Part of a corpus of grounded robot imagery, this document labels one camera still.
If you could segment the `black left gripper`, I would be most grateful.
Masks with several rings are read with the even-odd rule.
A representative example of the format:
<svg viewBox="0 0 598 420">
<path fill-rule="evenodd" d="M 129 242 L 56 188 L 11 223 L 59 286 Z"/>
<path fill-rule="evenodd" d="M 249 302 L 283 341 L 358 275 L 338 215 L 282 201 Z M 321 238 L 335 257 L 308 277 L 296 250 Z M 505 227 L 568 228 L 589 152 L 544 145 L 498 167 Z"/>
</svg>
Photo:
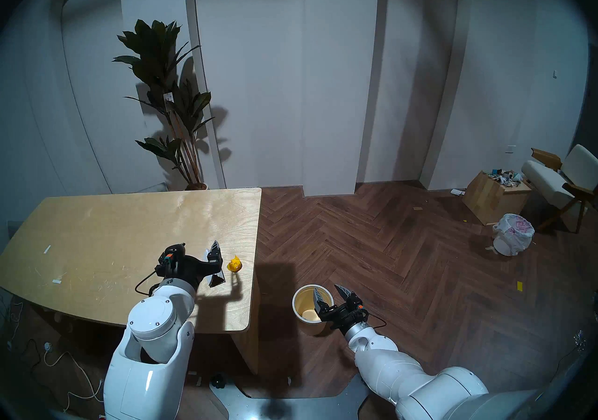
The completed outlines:
<svg viewBox="0 0 598 420">
<path fill-rule="evenodd" d="M 161 255 L 160 277 L 180 279 L 197 290 L 204 278 L 217 275 L 222 269 L 222 255 L 218 241 L 207 252 L 207 262 L 186 255 L 185 243 L 173 245 L 173 254 Z"/>
</svg>

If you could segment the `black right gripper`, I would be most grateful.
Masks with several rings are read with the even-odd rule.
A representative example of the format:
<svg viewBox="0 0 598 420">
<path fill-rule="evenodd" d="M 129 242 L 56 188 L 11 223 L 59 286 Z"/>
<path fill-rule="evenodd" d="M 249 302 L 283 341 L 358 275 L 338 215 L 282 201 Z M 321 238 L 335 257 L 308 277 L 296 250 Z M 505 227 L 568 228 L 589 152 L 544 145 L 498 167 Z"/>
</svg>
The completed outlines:
<svg viewBox="0 0 598 420">
<path fill-rule="evenodd" d="M 339 306 L 333 305 L 327 289 L 313 289 L 314 310 L 321 315 L 322 322 L 330 323 L 331 330 L 340 330 L 342 333 L 347 333 L 355 324 L 367 323 L 370 314 L 356 293 L 338 284 L 334 286 L 345 301 Z"/>
</svg>

